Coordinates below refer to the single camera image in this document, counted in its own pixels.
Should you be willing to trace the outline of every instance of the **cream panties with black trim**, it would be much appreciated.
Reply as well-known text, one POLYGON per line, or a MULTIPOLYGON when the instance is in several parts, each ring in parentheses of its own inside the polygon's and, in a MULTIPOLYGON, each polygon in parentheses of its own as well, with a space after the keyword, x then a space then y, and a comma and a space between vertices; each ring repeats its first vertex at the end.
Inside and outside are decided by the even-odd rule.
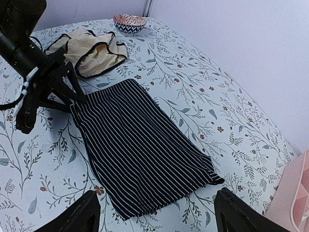
POLYGON ((127 59, 124 43, 117 44, 114 32, 95 36, 91 30, 78 29, 63 34, 46 51, 46 55, 65 48, 65 62, 71 61, 80 78, 100 76, 127 59))

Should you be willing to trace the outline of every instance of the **white wall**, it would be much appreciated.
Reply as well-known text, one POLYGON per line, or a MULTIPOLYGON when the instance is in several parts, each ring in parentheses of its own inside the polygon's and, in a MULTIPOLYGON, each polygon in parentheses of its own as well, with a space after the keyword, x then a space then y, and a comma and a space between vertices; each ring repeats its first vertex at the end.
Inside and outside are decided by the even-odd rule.
POLYGON ((152 16, 227 71, 292 144, 309 148, 308 0, 155 0, 152 16))
POLYGON ((35 30, 68 23, 112 18, 117 14, 141 15, 145 0, 46 0, 47 8, 35 30))

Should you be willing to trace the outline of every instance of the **white bedsheet with leaf pattern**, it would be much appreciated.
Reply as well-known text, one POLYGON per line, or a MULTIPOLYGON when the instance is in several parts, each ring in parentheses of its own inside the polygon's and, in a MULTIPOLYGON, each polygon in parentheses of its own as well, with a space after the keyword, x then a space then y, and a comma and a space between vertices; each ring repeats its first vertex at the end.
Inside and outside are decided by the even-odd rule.
MULTIPOLYGON (((216 231, 213 201, 228 187, 263 214, 284 166, 296 156, 286 139, 233 79, 182 36, 154 18, 136 36, 116 31, 112 20, 69 24, 33 35, 47 48, 77 28, 97 35, 115 31, 129 60, 95 79, 85 93, 135 78, 179 129, 211 156, 226 182, 206 186, 150 215, 122 221, 91 173, 79 131, 69 114, 39 108, 35 129, 14 129, 12 111, 0 112, 0 222, 4 231, 30 232, 53 220, 89 189, 101 204, 100 232, 216 231)), ((22 80, 0 59, 0 102, 9 102, 22 80)))

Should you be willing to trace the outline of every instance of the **decorative bowl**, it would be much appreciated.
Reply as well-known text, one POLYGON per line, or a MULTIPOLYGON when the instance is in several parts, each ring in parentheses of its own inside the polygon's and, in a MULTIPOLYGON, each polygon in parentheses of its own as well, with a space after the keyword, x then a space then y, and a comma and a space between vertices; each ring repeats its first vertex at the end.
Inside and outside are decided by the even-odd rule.
POLYGON ((137 34, 147 24, 145 18, 130 14, 116 15, 113 19, 115 27, 124 35, 137 34))

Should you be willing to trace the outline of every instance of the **white strap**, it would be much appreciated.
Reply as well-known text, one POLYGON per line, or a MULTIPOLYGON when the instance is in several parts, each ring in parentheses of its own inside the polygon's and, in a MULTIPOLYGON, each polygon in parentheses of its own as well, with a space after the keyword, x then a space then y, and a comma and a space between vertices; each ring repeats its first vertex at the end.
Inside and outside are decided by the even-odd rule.
POLYGON ((26 87, 28 88, 29 86, 29 81, 33 78, 33 76, 35 75, 35 73, 37 72, 39 68, 38 67, 35 67, 31 72, 29 72, 29 74, 27 75, 26 77, 26 82, 23 83, 23 85, 20 87, 19 91, 17 92, 16 94, 16 99, 17 100, 19 98, 19 96, 22 94, 23 95, 23 98, 22 100, 15 106, 14 108, 14 112, 13 112, 13 118, 17 116, 17 113, 20 111, 22 105, 23 105, 23 102, 24 102, 24 96, 26 96, 27 94, 27 90, 22 90, 23 87, 26 87))

